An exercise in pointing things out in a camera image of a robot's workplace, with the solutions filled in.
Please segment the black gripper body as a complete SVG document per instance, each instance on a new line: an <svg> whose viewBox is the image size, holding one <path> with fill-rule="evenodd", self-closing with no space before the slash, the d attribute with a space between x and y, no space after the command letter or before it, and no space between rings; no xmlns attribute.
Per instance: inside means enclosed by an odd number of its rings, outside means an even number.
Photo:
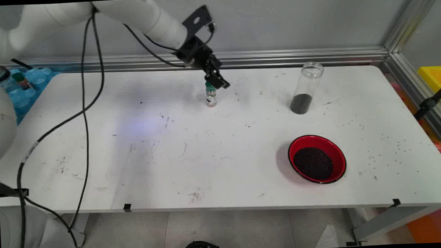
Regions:
<svg viewBox="0 0 441 248"><path fill-rule="evenodd" d="M213 50L199 37L193 36L175 52L175 56L184 63L185 67L192 69L205 69L207 59L217 58Z"/></svg>

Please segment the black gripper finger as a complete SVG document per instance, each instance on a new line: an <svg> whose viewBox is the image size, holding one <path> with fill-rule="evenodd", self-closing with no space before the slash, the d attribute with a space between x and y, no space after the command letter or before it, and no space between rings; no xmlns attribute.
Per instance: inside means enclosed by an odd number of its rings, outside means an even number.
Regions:
<svg viewBox="0 0 441 248"><path fill-rule="evenodd" d="M205 80L216 89L221 89L221 88L226 89L230 86L230 83L226 81L224 77L221 76L218 70L214 70L209 74L206 74Z"/></svg>
<svg viewBox="0 0 441 248"><path fill-rule="evenodd" d="M219 76L221 66L222 62L217 58L208 58L205 63L205 73L207 75Z"/></svg>

